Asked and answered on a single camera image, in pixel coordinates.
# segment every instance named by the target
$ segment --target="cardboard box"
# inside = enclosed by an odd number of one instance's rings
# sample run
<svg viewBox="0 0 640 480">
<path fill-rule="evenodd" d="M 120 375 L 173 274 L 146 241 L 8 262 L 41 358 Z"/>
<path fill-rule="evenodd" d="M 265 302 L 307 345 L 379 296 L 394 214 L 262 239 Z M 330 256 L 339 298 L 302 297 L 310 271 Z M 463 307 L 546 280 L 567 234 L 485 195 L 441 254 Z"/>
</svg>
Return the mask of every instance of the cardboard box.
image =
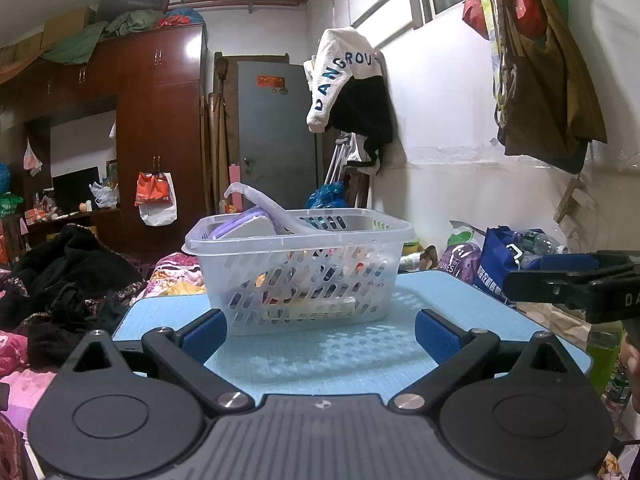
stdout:
<svg viewBox="0 0 640 480">
<path fill-rule="evenodd" d="M 8 65 L 15 61 L 15 45 L 0 48 L 0 66 Z"/>
<path fill-rule="evenodd" d="M 33 36 L 29 36 L 15 44 L 15 60 L 20 61 L 25 57 L 33 56 L 39 53 L 40 43 L 42 42 L 42 33 L 38 32 Z"/>
<path fill-rule="evenodd" d="M 64 40 L 77 34 L 89 25 L 95 17 L 88 6 L 78 7 L 55 18 L 50 18 L 44 23 L 42 33 L 42 47 L 50 46 L 56 41 Z"/>
</svg>

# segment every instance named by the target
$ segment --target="red sticker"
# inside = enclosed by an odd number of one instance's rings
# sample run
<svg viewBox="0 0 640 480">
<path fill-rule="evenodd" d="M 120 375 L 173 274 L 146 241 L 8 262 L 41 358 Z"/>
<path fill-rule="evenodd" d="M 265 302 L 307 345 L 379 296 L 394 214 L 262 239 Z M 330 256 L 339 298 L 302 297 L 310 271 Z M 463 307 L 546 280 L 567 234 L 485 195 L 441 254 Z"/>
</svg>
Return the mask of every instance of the red sticker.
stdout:
<svg viewBox="0 0 640 480">
<path fill-rule="evenodd" d="M 256 84 L 270 88 L 284 88 L 284 78 L 276 75 L 259 75 Z"/>
</svg>

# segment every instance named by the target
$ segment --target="blue tabletop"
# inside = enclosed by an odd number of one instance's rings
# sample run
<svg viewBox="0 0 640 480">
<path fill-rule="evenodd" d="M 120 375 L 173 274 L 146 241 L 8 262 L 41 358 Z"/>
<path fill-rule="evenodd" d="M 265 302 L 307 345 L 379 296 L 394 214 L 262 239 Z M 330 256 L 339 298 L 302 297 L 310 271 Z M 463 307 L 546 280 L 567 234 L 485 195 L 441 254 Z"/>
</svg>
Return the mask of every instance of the blue tabletop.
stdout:
<svg viewBox="0 0 640 480">
<path fill-rule="evenodd" d="M 537 323 L 450 274 L 400 274 L 388 316 L 361 324 L 252 336 L 228 336 L 205 363 L 254 397 L 263 394 L 380 394 L 387 402 L 437 364 L 415 341 L 416 313 L 431 308 L 464 330 L 486 328 L 528 341 Z M 206 294 L 137 302 L 115 340 L 139 339 L 158 326 L 178 329 L 210 309 Z M 563 341 L 583 372 L 591 357 Z"/>
</svg>

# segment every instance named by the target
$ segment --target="white bag handle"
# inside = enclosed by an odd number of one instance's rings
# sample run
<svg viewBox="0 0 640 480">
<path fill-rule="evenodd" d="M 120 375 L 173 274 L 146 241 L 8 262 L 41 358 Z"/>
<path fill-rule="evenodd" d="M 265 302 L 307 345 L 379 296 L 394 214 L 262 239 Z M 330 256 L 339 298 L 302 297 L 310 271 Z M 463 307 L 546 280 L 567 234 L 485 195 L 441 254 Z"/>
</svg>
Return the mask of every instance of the white bag handle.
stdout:
<svg viewBox="0 0 640 480">
<path fill-rule="evenodd" d="M 225 198 L 232 193 L 243 194 L 248 200 L 264 209 L 278 224 L 287 228 L 295 235 L 318 234 L 318 229 L 292 215 L 263 192 L 247 184 L 242 184 L 241 182 L 231 183 L 231 185 L 226 188 Z"/>
</svg>

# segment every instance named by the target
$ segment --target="person's hand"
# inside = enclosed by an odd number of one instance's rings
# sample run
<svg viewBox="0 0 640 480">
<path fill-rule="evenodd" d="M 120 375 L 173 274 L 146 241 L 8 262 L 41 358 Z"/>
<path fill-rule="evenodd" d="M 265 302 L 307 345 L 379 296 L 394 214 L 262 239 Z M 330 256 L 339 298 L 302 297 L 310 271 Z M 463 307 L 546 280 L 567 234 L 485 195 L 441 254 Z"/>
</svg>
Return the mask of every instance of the person's hand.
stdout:
<svg viewBox="0 0 640 480">
<path fill-rule="evenodd" d="M 640 351 L 631 344 L 627 334 L 622 340 L 620 360 L 626 365 L 626 378 L 631 387 L 634 409 L 640 413 Z"/>
</svg>

